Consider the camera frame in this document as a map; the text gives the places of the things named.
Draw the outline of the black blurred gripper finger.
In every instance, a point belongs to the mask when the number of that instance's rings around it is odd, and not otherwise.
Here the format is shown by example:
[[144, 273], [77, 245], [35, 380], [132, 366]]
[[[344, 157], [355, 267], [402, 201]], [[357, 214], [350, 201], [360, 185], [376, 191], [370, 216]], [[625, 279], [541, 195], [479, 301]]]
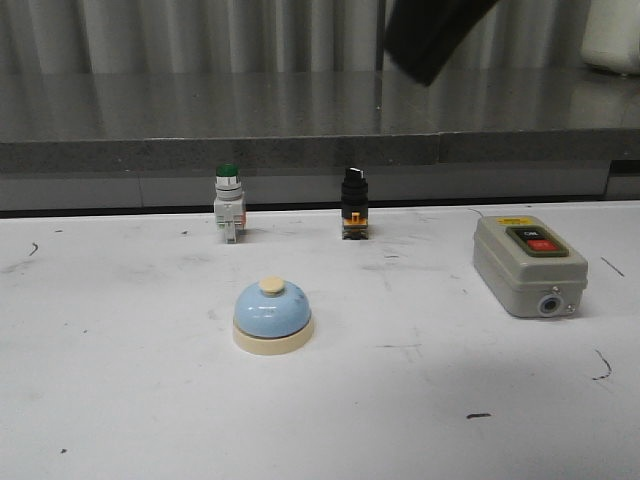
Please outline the black blurred gripper finger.
[[384, 34], [384, 49], [414, 81], [431, 85], [496, 0], [399, 0]]

